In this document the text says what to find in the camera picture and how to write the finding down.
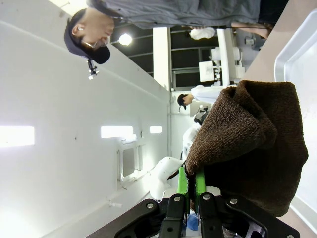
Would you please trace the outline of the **person's left hand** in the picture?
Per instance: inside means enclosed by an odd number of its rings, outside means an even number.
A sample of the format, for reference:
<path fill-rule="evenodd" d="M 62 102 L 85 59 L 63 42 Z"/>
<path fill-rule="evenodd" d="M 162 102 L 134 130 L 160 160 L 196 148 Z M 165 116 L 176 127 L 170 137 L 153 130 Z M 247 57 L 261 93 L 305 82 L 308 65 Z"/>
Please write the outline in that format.
<path fill-rule="evenodd" d="M 267 39 L 273 30 L 273 25 L 271 24 L 258 24 L 255 34 Z"/>

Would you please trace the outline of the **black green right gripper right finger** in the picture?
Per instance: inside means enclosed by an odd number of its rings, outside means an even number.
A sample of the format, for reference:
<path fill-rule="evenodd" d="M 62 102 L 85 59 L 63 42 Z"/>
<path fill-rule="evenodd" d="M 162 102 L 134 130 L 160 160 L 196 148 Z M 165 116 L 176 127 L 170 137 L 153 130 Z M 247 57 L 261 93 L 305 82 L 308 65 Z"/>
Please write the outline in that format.
<path fill-rule="evenodd" d="M 204 238 L 299 238 L 300 233 L 241 196 L 207 192 L 204 171 L 196 173 L 196 203 Z"/>

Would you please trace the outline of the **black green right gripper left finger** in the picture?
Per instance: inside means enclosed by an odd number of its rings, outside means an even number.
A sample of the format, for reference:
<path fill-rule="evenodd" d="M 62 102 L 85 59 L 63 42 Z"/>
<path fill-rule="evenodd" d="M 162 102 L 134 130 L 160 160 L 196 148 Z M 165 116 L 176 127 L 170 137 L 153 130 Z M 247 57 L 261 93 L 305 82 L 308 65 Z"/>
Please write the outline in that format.
<path fill-rule="evenodd" d="M 116 238 L 180 238 L 188 207 L 188 179 L 185 167 L 178 169 L 175 194 L 161 202 L 145 199 L 125 212 L 115 222 Z"/>

